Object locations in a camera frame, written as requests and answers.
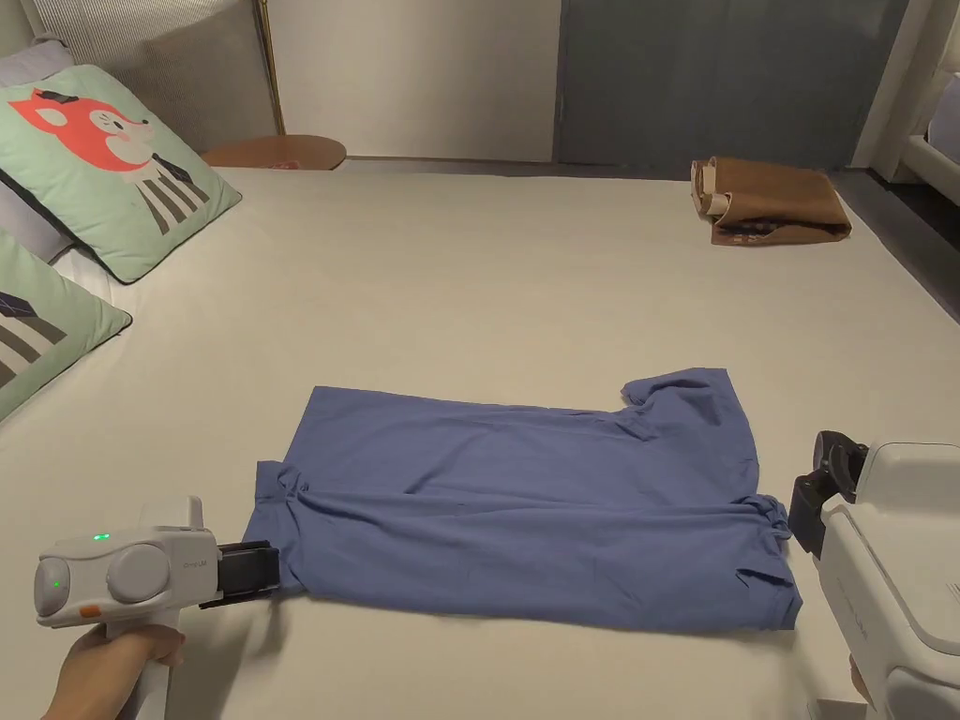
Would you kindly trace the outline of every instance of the white bed frame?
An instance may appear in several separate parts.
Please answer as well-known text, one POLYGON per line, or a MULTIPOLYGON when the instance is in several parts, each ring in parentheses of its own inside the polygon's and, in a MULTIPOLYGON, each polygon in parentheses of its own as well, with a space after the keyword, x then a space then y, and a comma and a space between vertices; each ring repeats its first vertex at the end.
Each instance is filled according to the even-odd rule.
POLYGON ((960 205, 960 165, 924 140, 944 88, 960 71, 960 0, 912 0, 864 125, 854 167, 890 182, 926 182, 960 205))

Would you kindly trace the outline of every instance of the green pillow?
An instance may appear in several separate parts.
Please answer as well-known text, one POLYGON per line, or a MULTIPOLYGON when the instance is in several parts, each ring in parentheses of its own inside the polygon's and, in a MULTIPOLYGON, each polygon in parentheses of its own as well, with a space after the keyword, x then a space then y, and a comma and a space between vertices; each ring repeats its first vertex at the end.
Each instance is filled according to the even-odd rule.
POLYGON ((0 230, 0 420, 131 321, 0 230))
POLYGON ((93 65, 0 89, 0 180, 125 283, 240 200, 93 65))

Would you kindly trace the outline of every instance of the hand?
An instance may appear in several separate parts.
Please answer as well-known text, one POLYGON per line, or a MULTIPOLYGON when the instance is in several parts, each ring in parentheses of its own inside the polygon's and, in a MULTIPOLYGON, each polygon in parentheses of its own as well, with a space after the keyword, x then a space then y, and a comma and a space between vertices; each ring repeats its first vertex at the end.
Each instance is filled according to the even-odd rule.
POLYGON ((853 655, 850 656, 850 679, 853 681, 853 687, 856 688, 856 691, 872 705, 874 701, 870 699, 870 691, 867 690, 867 684, 863 682, 863 676, 860 674, 860 668, 856 666, 856 662, 853 660, 853 655))
POLYGON ((70 648, 44 720, 116 720, 130 698, 144 665, 183 662, 186 638, 173 628, 149 625, 107 640, 100 625, 70 648))

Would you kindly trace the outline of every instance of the wrinkled fabric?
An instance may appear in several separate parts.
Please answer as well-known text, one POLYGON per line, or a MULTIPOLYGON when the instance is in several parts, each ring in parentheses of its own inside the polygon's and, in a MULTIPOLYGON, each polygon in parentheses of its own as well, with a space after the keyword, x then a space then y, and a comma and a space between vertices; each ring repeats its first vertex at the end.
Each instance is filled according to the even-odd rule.
POLYGON ((317 388, 259 465, 245 540, 282 584, 393 610, 628 630, 792 628, 786 512, 756 494, 727 373, 629 383, 618 412, 317 388))

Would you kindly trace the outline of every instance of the white wall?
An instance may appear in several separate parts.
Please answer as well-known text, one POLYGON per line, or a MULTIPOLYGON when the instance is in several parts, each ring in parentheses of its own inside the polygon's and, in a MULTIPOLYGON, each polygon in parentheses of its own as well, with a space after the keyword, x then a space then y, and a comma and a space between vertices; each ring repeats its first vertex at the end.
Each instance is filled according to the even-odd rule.
POLYGON ((276 0, 287 131, 353 156, 548 161, 561 0, 276 0))
POLYGON ((22 50, 33 37, 20 0, 0 0, 0 58, 22 50))

